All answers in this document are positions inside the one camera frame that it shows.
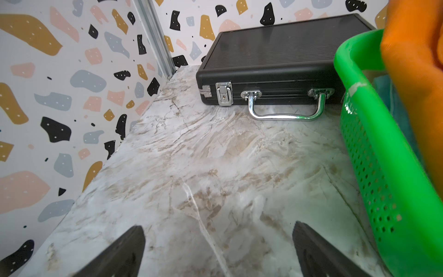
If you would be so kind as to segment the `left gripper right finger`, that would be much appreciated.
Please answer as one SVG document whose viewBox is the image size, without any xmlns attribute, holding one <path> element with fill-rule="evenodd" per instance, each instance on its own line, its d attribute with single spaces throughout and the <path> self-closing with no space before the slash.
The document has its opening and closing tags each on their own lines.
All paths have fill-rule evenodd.
<svg viewBox="0 0 443 277">
<path fill-rule="evenodd" d="M 368 277 L 369 274 L 309 225 L 297 221 L 293 241 L 305 277 Z"/>
</svg>

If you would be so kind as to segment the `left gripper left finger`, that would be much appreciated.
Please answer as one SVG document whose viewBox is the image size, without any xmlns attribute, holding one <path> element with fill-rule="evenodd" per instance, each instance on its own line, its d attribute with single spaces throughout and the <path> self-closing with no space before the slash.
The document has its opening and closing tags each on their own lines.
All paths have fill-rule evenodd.
<svg viewBox="0 0 443 277">
<path fill-rule="evenodd" d="M 75 277 L 136 277 L 145 249 L 143 227 L 134 225 L 74 274 Z"/>
</svg>

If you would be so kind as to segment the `orange pants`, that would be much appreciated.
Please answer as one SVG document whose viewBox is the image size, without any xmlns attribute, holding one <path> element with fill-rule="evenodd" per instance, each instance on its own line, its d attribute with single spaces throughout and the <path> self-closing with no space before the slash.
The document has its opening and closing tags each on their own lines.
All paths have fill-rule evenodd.
<svg viewBox="0 0 443 277">
<path fill-rule="evenodd" d="M 443 3 L 389 1 L 381 43 L 430 179 L 443 193 Z"/>
</svg>

